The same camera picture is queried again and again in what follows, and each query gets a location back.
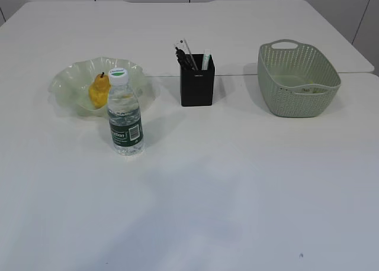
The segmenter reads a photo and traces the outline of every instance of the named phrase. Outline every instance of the pen holder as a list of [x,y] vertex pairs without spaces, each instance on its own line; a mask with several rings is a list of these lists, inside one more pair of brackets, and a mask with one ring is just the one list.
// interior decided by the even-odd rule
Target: pen holder
[[201,70],[203,54],[193,54],[198,71],[180,68],[180,96],[183,107],[212,105],[214,64],[209,58],[208,70]]

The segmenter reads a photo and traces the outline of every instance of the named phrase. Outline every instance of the plastic bottle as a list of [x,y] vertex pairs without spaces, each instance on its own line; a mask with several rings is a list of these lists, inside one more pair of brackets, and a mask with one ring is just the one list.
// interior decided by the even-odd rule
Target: plastic bottle
[[115,150],[130,156],[143,151],[141,111],[138,99],[129,85],[126,69],[109,71],[108,116]]

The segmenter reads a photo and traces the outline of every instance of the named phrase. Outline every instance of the marker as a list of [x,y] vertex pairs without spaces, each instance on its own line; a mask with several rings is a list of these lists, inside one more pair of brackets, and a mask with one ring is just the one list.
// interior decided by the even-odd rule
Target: marker
[[208,70],[208,64],[209,64],[209,58],[211,56],[211,50],[205,49],[204,55],[203,55],[203,64],[201,66],[201,70],[206,71]]

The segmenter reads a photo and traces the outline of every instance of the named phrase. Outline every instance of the yellow pear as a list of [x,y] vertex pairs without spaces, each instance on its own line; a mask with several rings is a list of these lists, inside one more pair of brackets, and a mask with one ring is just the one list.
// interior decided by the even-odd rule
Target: yellow pear
[[98,74],[95,81],[91,86],[89,86],[89,98],[96,108],[101,108],[107,104],[110,87],[111,85],[109,84],[109,78],[104,74],[104,72],[102,74]]

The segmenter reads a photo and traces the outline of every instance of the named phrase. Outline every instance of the bottle cap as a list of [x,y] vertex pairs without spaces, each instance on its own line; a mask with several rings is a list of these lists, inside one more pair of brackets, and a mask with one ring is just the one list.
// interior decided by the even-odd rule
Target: bottle cap
[[124,68],[113,68],[108,72],[108,77],[113,86],[126,85],[129,81],[128,71]]

